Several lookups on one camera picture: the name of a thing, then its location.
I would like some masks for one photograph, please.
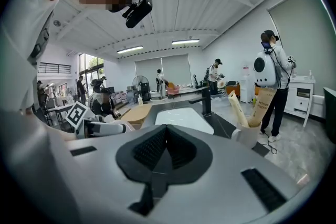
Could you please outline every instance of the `white corrugated ceiling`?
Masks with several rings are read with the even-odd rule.
[[[153,11],[135,28],[128,29],[122,12],[112,14],[87,9],[77,0],[60,0],[54,20],[60,21],[61,26],[53,25],[51,33],[69,49],[106,59],[120,58],[117,50],[138,45],[144,49],[137,53],[173,49],[173,40],[189,38],[199,38],[197,46],[204,47],[226,30],[229,20],[239,20],[239,15],[260,1],[263,0],[153,0]]]

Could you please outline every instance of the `standing fan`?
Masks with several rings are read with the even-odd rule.
[[[133,87],[141,93],[143,101],[148,102],[151,100],[151,96],[149,94],[149,82],[147,78],[144,76],[135,77],[133,79]]]

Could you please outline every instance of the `black railing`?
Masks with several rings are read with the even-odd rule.
[[[71,66],[58,65],[56,63],[42,62],[40,63],[38,73],[58,73],[58,74],[71,74]]]

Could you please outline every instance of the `pink object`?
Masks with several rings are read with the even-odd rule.
[[[168,95],[172,95],[174,97],[175,95],[180,94],[180,87],[179,86],[174,86],[174,89],[169,88],[169,87],[166,87],[166,88],[167,88],[167,94]]]

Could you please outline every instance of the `white mug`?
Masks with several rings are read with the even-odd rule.
[[[248,148],[254,148],[258,142],[261,123],[254,128],[244,127],[239,122],[237,129],[233,131],[231,140],[239,142]]]

